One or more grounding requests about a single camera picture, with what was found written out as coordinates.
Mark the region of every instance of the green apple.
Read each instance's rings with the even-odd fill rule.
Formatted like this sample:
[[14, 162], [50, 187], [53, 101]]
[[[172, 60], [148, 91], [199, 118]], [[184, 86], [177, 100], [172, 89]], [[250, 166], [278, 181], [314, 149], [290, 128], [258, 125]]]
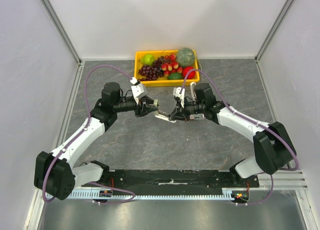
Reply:
[[145, 54], [140, 60], [142, 64], [147, 64], [147, 65], [152, 65], [154, 61], [155, 61], [155, 57], [152, 54]]

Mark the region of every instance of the red tomato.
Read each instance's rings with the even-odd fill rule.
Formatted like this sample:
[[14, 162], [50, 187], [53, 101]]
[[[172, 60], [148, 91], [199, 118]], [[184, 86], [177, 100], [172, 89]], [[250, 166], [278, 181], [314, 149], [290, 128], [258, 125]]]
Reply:
[[[185, 77], [187, 75], [187, 73], [189, 72], [189, 70], [191, 70], [191, 69], [193, 69], [192, 66], [188, 66], [188, 67], [184, 68], [183, 71], [182, 71], [183, 77]], [[193, 71], [188, 75], [187, 79], [193, 79], [195, 75], [196, 75], [196, 72]]]

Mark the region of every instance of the black mounting plate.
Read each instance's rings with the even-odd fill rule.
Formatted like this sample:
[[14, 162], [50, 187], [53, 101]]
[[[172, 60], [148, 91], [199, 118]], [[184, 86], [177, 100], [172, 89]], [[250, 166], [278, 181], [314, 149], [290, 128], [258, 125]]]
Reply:
[[[222, 188], [258, 188], [256, 175], [237, 183], [232, 173], [219, 170], [106, 170], [98, 183], [134, 192], [136, 195], [221, 195]], [[114, 195], [127, 195], [114, 191]]]

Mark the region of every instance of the grapes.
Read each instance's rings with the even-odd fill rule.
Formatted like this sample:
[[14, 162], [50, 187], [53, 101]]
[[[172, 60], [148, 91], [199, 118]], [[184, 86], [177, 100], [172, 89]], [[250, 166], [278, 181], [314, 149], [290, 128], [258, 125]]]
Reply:
[[144, 78], [139, 79], [139, 81], [155, 81], [159, 77], [164, 76], [164, 71], [161, 69], [161, 65], [164, 62], [164, 56], [158, 57], [157, 60], [152, 64], [152, 66], [149, 65], [143, 65], [141, 69], [139, 69], [138, 73]]

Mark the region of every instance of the black bracket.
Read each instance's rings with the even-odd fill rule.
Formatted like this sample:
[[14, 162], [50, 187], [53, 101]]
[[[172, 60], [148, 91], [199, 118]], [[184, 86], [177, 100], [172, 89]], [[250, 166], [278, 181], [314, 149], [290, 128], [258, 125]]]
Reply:
[[[274, 122], [269, 129], [276, 132], [293, 150], [297, 152], [282, 123]], [[268, 131], [257, 132], [253, 137], [255, 160], [259, 167], [267, 174], [274, 174], [293, 158], [286, 147]]]
[[[35, 161], [34, 186], [42, 189], [49, 165], [54, 160], [52, 153], [41, 152]], [[57, 159], [46, 183], [45, 191], [57, 199], [66, 199], [75, 187], [75, 176], [72, 174], [66, 159]]]

